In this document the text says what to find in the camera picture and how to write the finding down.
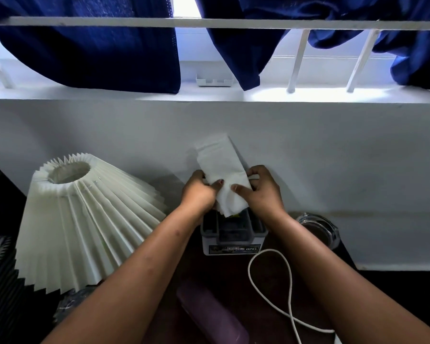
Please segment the white paper tissue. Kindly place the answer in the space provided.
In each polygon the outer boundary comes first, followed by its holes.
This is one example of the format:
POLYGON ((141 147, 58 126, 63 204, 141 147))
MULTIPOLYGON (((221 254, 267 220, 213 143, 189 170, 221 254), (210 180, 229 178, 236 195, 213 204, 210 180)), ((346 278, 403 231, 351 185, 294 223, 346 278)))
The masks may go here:
POLYGON ((197 162, 206 180, 210 184, 220 179, 224 181, 216 197, 218 211, 224 217, 230 217, 248 208, 247 202, 231 190, 233 184, 249 189, 252 189, 252 186, 228 135, 214 134, 199 139, 194 148, 197 162))

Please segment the person's right hand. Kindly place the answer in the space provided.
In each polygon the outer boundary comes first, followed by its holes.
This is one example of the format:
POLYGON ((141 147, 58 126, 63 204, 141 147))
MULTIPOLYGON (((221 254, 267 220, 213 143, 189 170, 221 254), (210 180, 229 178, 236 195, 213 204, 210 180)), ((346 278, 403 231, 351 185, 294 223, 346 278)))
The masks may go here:
POLYGON ((257 165, 251 167, 247 175, 258 175, 258 179, 252 180, 254 192, 250 197, 242 197, 252 212, 267 225, 275 225, 283 221, 287 213, 282 202, 280 187, 269 170, 264 165, 257 165))

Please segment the person's left hand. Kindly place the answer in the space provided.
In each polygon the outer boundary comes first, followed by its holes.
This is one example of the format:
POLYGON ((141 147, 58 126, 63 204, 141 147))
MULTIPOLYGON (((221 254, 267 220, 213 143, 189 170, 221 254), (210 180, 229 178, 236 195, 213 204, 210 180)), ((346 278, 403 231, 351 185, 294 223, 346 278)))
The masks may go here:
POLYGON ((203 217, 216 206, 217 197, 209 197, 209 185, 204 182, 205 173, 196 170, 183 187, 182 207, 188 209, 190 213, 196 214, 198 218, 203 217))

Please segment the white pleated lampshade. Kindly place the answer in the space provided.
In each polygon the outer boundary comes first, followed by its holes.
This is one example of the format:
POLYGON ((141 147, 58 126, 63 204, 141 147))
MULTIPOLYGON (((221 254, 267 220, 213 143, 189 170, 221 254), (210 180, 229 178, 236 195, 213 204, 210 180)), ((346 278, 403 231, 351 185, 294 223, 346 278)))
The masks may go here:
POLYGON ((18 277, 47 294, 97 285, 167 212, 153 186, 92 154, 52 159, 29 186, 16 242, 18 277))

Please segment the glass ashtray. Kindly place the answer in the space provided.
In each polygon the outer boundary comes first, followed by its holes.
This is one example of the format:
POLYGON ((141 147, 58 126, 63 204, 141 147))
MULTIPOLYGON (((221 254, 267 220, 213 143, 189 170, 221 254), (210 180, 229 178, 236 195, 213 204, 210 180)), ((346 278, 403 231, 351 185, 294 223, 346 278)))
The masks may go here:
POLYGON ((341 238, 339 229, 327 218, 313 213, 303 213, 296 221, 310 231, 330 250, 338 248, 341 238))

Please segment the small white tray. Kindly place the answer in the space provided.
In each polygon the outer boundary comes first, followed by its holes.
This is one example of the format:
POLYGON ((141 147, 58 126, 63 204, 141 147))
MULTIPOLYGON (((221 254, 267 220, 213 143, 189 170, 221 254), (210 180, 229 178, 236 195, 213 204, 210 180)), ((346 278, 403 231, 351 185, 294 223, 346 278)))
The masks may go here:
POLYGON ((232 87, 234 79, 200 78, 196 76, 196 84, 199 87, 232 87))

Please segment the white window railing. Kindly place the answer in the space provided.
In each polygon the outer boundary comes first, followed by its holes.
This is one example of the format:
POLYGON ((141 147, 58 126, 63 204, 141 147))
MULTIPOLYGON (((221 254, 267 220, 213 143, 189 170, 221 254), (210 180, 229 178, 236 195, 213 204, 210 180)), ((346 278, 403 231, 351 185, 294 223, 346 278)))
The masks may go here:
POLYGON ((274 19, 209 19, 209 18, 143 18, 143 17, 33 17, 11 16, 0 19, 0 27, 146 27, 146 28, 206 28, 206 29, 301 29, 295 64, 287 92, 293 93, 298 82, 306 43, 311 30, 369 30, 357 62, 351 72, 346 91, 353 93, 359 77, 382 31, 430 31, 430 21, 327 21, 274 19))

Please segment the person's left forearm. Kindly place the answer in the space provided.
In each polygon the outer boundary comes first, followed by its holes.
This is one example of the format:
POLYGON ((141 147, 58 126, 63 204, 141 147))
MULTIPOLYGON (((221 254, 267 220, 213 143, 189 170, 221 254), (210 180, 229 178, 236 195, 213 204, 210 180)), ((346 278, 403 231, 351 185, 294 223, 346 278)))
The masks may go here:
POLYGON ((206 211, 178 206, 41 344, 140 344, 206 211))

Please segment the person's right forearm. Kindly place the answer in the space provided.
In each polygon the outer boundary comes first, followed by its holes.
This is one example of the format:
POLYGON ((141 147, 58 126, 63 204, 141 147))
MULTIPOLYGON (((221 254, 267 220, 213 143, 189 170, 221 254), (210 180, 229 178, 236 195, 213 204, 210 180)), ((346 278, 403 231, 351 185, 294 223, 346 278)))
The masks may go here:
POLYGON ((430 327, 363 278, 281 208, 261 220, 321 304, 343 344, 430 344, 430 327))

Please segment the grey tissue box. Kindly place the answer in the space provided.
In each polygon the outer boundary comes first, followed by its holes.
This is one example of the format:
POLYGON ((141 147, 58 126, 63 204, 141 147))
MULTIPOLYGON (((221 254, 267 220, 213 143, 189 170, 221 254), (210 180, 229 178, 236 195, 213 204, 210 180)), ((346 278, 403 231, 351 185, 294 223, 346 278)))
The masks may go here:
POLYGON ((206 256, 257 254, 261 251, 268 230, 260 219, 246 208, 224 217, 211 210, 200 225, 203 253, 206 256))

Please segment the purple case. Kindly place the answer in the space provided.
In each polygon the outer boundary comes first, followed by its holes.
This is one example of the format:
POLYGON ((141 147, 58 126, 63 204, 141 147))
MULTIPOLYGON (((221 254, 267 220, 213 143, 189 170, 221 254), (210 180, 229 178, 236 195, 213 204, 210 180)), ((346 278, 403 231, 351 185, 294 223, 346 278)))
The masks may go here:
POLYGON ((177 298, 211 344, 249 344, 249 334, 235 315, 203 284, 187 279, 177 298))

